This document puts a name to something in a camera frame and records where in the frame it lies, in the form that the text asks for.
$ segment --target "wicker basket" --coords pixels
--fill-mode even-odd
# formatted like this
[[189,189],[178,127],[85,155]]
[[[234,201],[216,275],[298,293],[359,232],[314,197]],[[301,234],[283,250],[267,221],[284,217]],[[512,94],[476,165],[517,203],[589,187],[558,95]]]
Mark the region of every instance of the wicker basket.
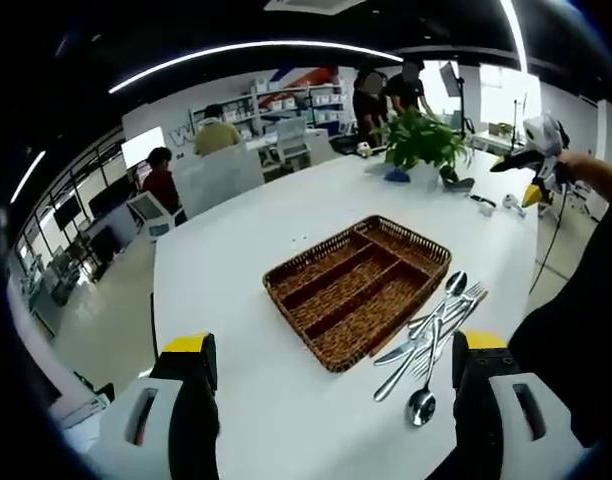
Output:
[[448,272],[450,252],[368,217],[264,275],[295,332],[332,372],[387,342]]

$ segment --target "led light strip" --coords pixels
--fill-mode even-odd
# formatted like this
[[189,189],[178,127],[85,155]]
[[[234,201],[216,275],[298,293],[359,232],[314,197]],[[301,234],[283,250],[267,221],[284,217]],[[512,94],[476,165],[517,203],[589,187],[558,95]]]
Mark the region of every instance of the led light strip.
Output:
[[30,168],[26,170],[26,173],[22,177],[22,181],[19,182],[19,185],[17,185],[17,189],[15,190],[15,193],[13,193],[13,196],[10,199],[11,205],[15,203],[15,200],[17,200],[17,196],[19,195],[19,192],[22,191],[22,188],[24,187],[24,184],[28,180],[28,177],[30,177],[30,174],[33,173],[33,170],[35,170],[35,167],[41,161],[41,159],[44,158],[44,155],[46,155],[46,150],[44,150],[43,152],[40,152],[40,154],[37,155],[35,160],[33,160],[33,163],[30,165]]
[[168,62],[160,63],[154,67],[149,68],[148,70],[144,70],[143,72],[138,73],[130,77],[127,80],[124,80],[121,83],[118,83],[113,88],[108,90],[108,93],[113,94],[118,92],[124,87],[127,87],[131,83],[136,82],[148,75],[151,75],[155,72],[163,70],[168,67],[172,67],[173,65],[177,65],[178,63],[186,62],[188,60],[193,60],[199,57],[206,57],[208,55],[214,55],[216,53],[228,52],[231,50],[241,50],[243,48],[256,48],[256,47],[318,47],[318,48],[336,48],[338,50],[347,50],[351,52],[357,53],[365,53],[366,55],[373,55],[375,57],[387,58],[389,60],[393,60],[395,62],[403,62],[404,59],[398,57],[396,55],[391,55],[390,53],[379,52],[377,50],[371,50],[370,48],[363,47],[355,47],[353,45],[345,45],[343,43],[333,43],[333,42],[316,42],[310,40],[267,40],[262,42],[247,42],[247,43],[238,43],[235,45],[225,45],[223,47],[209,48],[207,50],[200,50],[199,52],[191,53],[188,55],[184,55],[183,57],[175,58],[173,60],[169,60]]
[[517,49],[517,56],[519,57],[519,68],[522,73],[528,73],[528,61],[526,60],[526,48],[524,47],[524,39],[522,38],[522,30],[519,28],[519,20],[517,19],[517,12],[513,7],[512,0],[499,0],[506,14],[506,19],[510,26],[510,31],[513,34],[513,40],[515,40],[515,48]]

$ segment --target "person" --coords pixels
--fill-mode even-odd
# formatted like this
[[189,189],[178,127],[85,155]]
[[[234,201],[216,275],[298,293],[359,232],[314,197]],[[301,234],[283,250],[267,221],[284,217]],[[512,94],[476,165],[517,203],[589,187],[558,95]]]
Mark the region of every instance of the person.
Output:
[[571,411],[571,428],[590,446],[612,436],[612,165],[563,151],[559,160],[609,202],[573,276],[530,313],[508,348]]
[[405,61],[402,72],[388,81],[386,93],[399,115],[402,115],[409,107],[419,110],[419,103],[421,102],[426,113],[435,118],[435,114],[424,96],[424,84],[419,78],[419,72],[423,68],[423,64],[418,65],[415,62]]
[[148,154],[146,161],[150,165],[151,172],[144,179],[142,191],[152,193],[169,213],[175,213],[180,205],[173,174],[168,170],[171,158],[171,151],[166,147],[154,148]]
[[354,87],[353,110],[359,141],[377,147],[381,144],[381,137],[371,132],[388,121],[384,79],[374,70],[360,70]]
[[195,136],[195,155],[209,155],[242,141],[234,125],[222,122],[221,105],[213,104],[204,111],[204,126]]

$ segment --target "ceiling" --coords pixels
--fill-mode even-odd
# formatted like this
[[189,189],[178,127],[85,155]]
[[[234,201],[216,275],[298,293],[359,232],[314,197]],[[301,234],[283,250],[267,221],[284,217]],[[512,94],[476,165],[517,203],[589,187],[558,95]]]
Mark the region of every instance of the ceiling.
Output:
[[[266,3],[160,2],[150,10],[144,3],[108,1],[79,10],[47,10],[45,3],[24,7],[23,18],[13,17],[14,38],[0,45],[8,147],[1,199],[10,199],[38,152],[47,154],[15,202],[13,220],[23,221],[50,180],[140,104],[245,71],[365,61],[332,50],[246,50],[190,61],[108,94],[115,83],[183,54],[269,39],[328,40],[386,51],[422,45],[514,51],[499,0],[367,0],[336,16],[266,12]],[[606,54],[612,50],[612,15],[601,1],[577,3],[594,29],[563,0],[514,1],[527,54],[542,61],[529,64],[530,71],[573,93],[612,100],[612,63]],[[445,56],[438,51],[424,58]],[[514,60],[481,52],[460,54],[460,60],[517,67]]]

